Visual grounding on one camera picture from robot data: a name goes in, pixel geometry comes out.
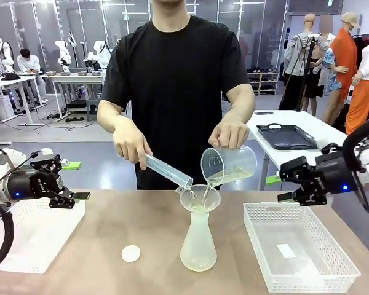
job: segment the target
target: orange clothing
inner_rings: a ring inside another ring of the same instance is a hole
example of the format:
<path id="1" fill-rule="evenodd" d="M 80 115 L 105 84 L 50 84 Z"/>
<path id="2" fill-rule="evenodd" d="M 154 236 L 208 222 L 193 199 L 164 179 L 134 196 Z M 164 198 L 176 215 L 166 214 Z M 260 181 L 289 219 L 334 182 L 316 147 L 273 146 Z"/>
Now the orange clothing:
<path id="1" fill-rule="evenodd" d="M 369 80 L 360 80 L 352 93 L 349 113 L 346 117 L 346 133 L 350 135 L 361 127 L 369 114 Z"/>
<path id="2" fill-rule="evenodd" d="M 340 29 L 335 40 L 331 44 L 333 54 L 338 66 L 349 68 L 347 73 L 337 73 L 338 81 L 342 83 L 340 99 L 344 101 L 349 95 L 351 80 L 357 74 L 357 46 L 351 35 L 344 29 Z"/>

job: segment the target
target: black t-shirt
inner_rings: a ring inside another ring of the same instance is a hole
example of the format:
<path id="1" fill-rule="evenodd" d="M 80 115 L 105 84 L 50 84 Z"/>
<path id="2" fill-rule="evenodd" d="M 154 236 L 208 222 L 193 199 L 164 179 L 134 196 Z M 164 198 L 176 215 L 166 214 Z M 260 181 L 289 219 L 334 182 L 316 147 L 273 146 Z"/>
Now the black t-shirt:
<path id="1" fill-rule="evenodd" d="M 220 23 L 191 16 L 177 32 L 152 22 L 120 40 L 106 71 L 103 99 L 122 108 L 132 102 L 135 125 L 153 155 L 205 183 L 200 161 L 222 118 L 221 96 L 248 83 L 238 40 Z M 174 189 L 151 169 L 135 166 L 143 189 Z"/>

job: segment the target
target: floor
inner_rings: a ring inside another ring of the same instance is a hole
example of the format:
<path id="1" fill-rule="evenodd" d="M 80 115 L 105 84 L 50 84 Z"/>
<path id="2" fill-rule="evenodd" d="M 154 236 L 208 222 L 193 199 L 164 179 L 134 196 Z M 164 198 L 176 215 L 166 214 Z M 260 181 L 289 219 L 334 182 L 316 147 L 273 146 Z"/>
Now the floor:
<path id="1" fill-rule="evenodd" d="M 256 109 L 277 109 L 280 98 L 281 95 L 257 96 Z M 317 117 L 321 117 L 327 106 L 327 97 L 319 98 L 318 102 Z M 50 99 L 47 106 L 39 109 L 38 116 L 40 118 L 45 117 L 46 112 L 54 109 L 51 107 L 52 105 L 55 105 L 55 103 L 53 99 Z M 229 109 L 229 103 L 223 103 L 224 109 Z M 33 118 L 36 119 L 36 122 L 39 122 L 35 112 L 33 113 Z M 35 128 L 16 126 L 17 122 L 24 121 L 25 118 L 21 117 L 9 121 L 8 124 L 19 129 Z M 0 125 L 0 141 L 13 141 L 12 148 L 26 154 L 48 147 L 59 153 L 64 159 L 72 162 L 82 162 L 82 167 L 78 171 L 60 172 L 65 186 L 69 188 L 116 190 L 136 188 L 133 165 L 117 156 L 109 133 L 102 130 L 96 122 L 84 128 L 75 128 L 73 131 L 66 131 L 68 127 L 72 126 L 65 122 L 60 122 L 52 124 L 50 127 L 24 131 Z M 255 140 L 248 140 L 246 144 L 254 150 L 258 162 L 261 163 L 263 150 L 258 143 Z M 276 171 L 276 167 L 273 167 L 273 164 L 271 164 L 268 175 L 274 175 Z M 260 174 L 261 165 L 257 167 L 257 171 L 252 178 L 226 184 L 222 187 L 222 190 L 257 190 Z M 297 187 L 294 184 L 285 183 L 283 186 L 275 184 L 266 187 L 266 189 L 279 191 L 294 190 Z M 347 193 L 335 196 L 333 209 L 369 249 L 369 214 L 359 205 L 355 195 Z"/>
<path id="2" fill-rule="evenodd" d="M 256 96 L 256 109 L 277 109 L 282 95 L 259 95 Z M 317 107 L 317 117 L 322 117 L 324 110 L 327 107 L 328 97 L 319 98 Z M 223 110 L 229 110 L 230 104 L 223 102 Z M 112 136 L 105 132 L 95 121 L 81 124 L 70 125 L 64 120 L 59 123 L 55 123 L 53 120 L 44 120 L 43 118 L 50 112 L 57 110 L 55 98 L 50 97 L 46 106 L 39 108 L 38 112 L 32 112 L 31 116 L 33 122 L 43 122 L 48 126 L 43 127 L 21 127 L 17 126 L 18 123 L 27 122 L 26 116 L 15 118 L 7 121 L 6 124 L 0 124 L 0 141 L 12 141 L 19 143 L 29 142 L 96 142 L 96 141 L 112 141 Z M 75 117 L 85 117 L 83 115 L 74 115 Z M 131 108 L 128 110 L 128 116 L 131 118 Z M 68 131 L 69 127 L 76 127 L 71 131 Z"/>

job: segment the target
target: white plastic basket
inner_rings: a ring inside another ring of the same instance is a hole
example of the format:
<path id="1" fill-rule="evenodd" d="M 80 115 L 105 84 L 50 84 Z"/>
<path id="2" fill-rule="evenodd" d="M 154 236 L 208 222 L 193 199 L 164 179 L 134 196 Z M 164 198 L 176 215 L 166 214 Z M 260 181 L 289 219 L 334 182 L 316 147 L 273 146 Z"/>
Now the white plastic basket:
<path id="1" fill-rule="evenodd" d="M 49 199 L 24 200 L 10 211 L 14 220 L 14 242 L 0 264 L 6 272 L 45 273 L 69 236 L 85 215 L 85 201 L 73 209 L 49 207 Z M 0 218 L 0 247 L 4 226 Z"/>
<path id="2" fill-rule="evenodd" d="M 245 203 L 245 225 L 270 293 L 346 293 L 359 270 L 309 207 Z"/>

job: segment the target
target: measuring jug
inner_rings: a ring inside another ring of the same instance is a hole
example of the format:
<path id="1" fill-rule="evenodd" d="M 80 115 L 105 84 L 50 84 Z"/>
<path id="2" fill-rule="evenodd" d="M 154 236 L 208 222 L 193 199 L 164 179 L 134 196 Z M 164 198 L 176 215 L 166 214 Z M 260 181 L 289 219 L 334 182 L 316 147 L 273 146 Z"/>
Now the measuring jug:
<path id="1" fill-rule="evenodd" d="M 212 187 L 253 176 L 255 153 L 248 146 L 240 149 L 206 149 L 201 158 L 202 174 Z"/>
<path id="2" fill-rule="evenodd" d="M 195 198 L 190 191 L 179 187 L 180 202 L 190 211 L 191 221 L 182 249 L 180 259 L 184 266 L 195 272 L 205 272 L 211 269 L 217 260 L 215 244 L 209 229 L 209 213 L 220 204 L 220 194 L 212 189 L 205 203 L 202 203 L 206 185 L 200 184 L 191 187 Z"/>

